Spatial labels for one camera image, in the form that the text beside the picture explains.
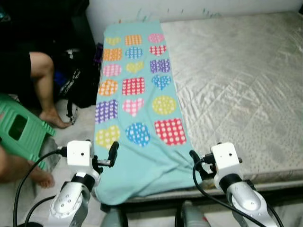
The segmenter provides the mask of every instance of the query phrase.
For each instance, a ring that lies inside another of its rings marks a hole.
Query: white wall
[[[90,0],[87,17],[95,42],[107,25],[126,21],[202,19],[298,11],[303,0]]]

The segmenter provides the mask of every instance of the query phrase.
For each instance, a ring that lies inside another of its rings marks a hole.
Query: light blue towel
[[[98,199],[117,205],[194,186],[192,146],[160,23],[114,24],[104,35],[94,149],[107,158],[114,140],[120,147],[115,166],[101,176]]]

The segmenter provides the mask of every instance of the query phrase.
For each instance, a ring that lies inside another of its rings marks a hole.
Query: person
[[[0,52],[0,92],[26,95],[34,86],[42,111],[39,118],[58,128],[66,128],[70,123],[63,122],[53,102],[52,59],[41,52]],[[8,154],[0,145],[0,183],[13,182],[24,177],[33,162]],[[43,188],[54,185],[53,176],[36,167],[31,179]]]

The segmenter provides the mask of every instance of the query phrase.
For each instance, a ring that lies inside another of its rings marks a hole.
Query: mattress
[[[203,155],[229,141],[245,179],[259,190],[302,186],[302,17],[287,12],[161,26],[195,151]],[[199,195],[188,189],[130,202]]]

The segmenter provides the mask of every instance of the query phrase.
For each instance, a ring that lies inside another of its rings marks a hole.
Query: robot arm
[[[117,157],[118,142],[109,150],[108,160],[98,160],[90,141],[71,141],[67,145],[67,164],[74,173],[53,199],[47,227],[80,227],[88,213],[90,193],[100,182],[101,166],[112,167]]]
[[[191,151],[194,161],[197,154]],[[238,158],[232,143],[222,143],[211,148],[211,154],[204,156],[205,163],[210,164],[212,173],[207,173],[201,166],[199,171],[202,179],[214,178],[217,189],[222,190],[231,206],[250,215],[267,227],[277,227],[267,211],[267,203],[257,191],[253,190],[240,172],[241,159]],[[234,218],[243,227],[257,227],[255,223],[232,212]]]

